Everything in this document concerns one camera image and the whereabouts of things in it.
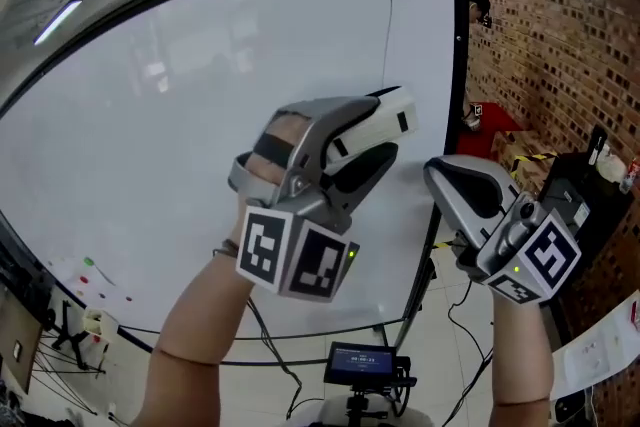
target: digital display screen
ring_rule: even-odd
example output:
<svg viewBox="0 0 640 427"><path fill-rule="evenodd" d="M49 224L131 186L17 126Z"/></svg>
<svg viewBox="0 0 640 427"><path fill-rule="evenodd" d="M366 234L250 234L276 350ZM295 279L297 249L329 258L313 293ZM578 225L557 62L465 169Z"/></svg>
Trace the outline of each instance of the digital display screen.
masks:
<svg viewBox="0 0 640 427"><path fill-rule="evenodd" d="M391 374L392 366L393 356L390 352L336 348L331 369L365 374Z"/></svg>

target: cardboard box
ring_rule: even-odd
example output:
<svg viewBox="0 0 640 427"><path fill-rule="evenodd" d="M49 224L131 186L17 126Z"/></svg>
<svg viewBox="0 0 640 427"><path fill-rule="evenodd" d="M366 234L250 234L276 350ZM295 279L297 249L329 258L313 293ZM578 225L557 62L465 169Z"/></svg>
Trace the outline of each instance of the cardboard box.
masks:
<svg viewBox="0 0 640 427"><path fill-rule="evenodd" d="M537 195L551 170L555 151L535 131L496 132L491 157L505 168L523 191Z"/></svg>

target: tile floor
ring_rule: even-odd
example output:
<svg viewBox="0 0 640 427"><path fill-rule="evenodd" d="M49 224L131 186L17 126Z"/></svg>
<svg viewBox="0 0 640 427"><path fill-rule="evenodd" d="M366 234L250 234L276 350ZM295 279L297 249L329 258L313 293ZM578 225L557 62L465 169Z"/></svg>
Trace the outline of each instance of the tile floor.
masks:
<svg viewBox="0 0 640 427"><path fill-rule="evenodd" d="M447 318L449 306L459 301L467 286L466 274L455 267L455 259L449 249L433 252L438 277L431 282L422 311L401 349L401 354L411 356L412 375L418 378L412 390L409 406L428 414L436 426L448 417L463 388L469 383L480 364L480 354L468 335L455 327ZM484 287L471 287L467 301L453 313L454 318L465 325L478 339L486 353L492 344L492 310L490 292ZM387 327L390 341L395 340L399 325ZM141 335L149 343L154 335ZM326 357L334 340L379 344L379 337L372 330L335 336L320 336L298 340L276 341L285 359L321 359ZM84 351L89 362L99 360L101 347L90 346L86 341ZM239 341L234 344L231 360L272 360L267 349L258 341ZM115 403L119 418L130 422L140 408L145 386L149 356L144 351L122 340L112 345L106 355L106 376L67 375L65 380L82 395L93 408L104 413L109 403ZM332 397L347 393L347 388L325 385L324 366L298 366L295 372L303 388L300 400L312 397ZM451 427L480 427L488 425L491 411L491 372L485 374L470 394ZM295 383L279 368L222 367L221 399L223 427L251 425L278 425L295 391ZM68 404L44 388L33 383L25 410L38 412L54 419L64 417ZM113 425L103 416L85 414L87 427Z"/></svg>

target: red mat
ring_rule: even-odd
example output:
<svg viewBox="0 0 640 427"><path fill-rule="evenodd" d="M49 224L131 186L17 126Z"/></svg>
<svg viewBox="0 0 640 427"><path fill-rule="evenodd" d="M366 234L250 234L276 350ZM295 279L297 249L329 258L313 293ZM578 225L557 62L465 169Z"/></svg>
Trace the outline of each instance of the red mat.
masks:
<svg viewBox="0 0 640 427"><path fill-rule="evenodd" d="M461 130L456 153L488 159L491 155L493 135L496 132L522 129L497 103L480 102L480 104L482 105L480 130L478 132Z"/></svg>

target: ceiling light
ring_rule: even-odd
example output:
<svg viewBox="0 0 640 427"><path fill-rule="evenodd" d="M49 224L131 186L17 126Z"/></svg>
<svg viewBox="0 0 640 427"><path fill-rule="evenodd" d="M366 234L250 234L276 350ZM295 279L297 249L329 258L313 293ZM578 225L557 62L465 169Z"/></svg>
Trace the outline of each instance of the ceiling light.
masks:
<svg viewBox="0 0 640 427"><path fill-rule="evenodd" d="M34 45L39 45L45 39L47 39L53 31L55 31L58 26L64 22L71 13L73 13L76 8L82 4L82 0L70 0L67 2L66 6L64 6L58 13L51 19L51 21L44 28L40 36L36 38L33 42Z"/></svg>

